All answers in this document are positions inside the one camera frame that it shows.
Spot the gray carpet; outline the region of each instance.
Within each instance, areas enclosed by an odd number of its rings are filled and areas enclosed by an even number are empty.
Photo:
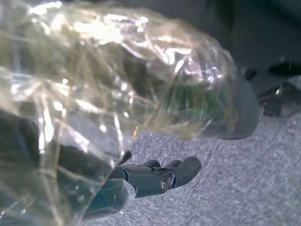
[[[84,226],[301,225],[301,114],[263,117],[251,137],[183,142],[141,135],[132,163],[197,156],[194,181]]]

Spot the clear plastic wrap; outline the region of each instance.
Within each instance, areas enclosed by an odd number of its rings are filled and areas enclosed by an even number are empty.
[[[235,79],[214,39],[154,12],[2,0],[1,129],[17,130],[2,136],[0,212],[78,225],[138,129],[185,139],[233,131]],[[35,133],[26,134],[29,121]],[[20,133],[36,141],[29,148]]]

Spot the dark plastic piece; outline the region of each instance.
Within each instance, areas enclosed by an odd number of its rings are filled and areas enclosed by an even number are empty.
[[[259,97],[263,115],[289,117],[301,110],[301,91],[290,83],[284,83]]]
[[[186,185],[194,179],[201,168],[201,162],[195,157],[172,161],[164,168],[156,160],[150,160],[142,165],[118,166],[110,179],[124,179],[136,189],[136,198],[141,198]]]
[[[130,160],[132,157],[132,154],[130,151],[127,151],[123,159],[119,163],[119,165],[122,165],[126,163],[127,161]]]

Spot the plastic bag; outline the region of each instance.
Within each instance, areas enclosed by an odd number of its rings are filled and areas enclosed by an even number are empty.
[[[232,58],[187,24],[88,2],[2,0],[0,11],[1,129],[14,128],[1,145],[3,216],[78,225],[138,129],[192,139],[237,121]],[[29,121],[38,129],[27,134]]]

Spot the metal bolt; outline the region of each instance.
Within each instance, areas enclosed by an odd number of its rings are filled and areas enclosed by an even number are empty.
[[[162,192],[166,192],[166,191],[167,191],[168,190],[168,182],[167,181],[167,180],[162,180],[162,181],[161,181],[161,183],[160,183],[160,187],[161,187],[161,190],[162,191]]]

